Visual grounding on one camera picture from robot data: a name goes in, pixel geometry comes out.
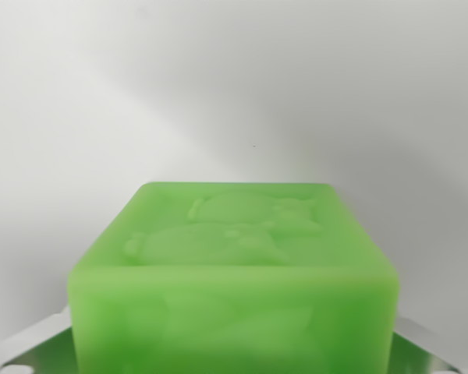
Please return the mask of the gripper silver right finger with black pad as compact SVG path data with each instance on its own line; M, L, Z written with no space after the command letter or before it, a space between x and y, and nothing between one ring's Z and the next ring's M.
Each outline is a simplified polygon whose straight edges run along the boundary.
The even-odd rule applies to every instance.
M395 322L390 373L466 373L454 351L427 328L406 317Z

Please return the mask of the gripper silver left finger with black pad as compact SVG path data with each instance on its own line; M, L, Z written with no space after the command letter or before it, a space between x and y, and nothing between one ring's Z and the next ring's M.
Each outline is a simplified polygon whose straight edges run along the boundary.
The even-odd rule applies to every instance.
M76 373L69 308L0 343L0 373Z

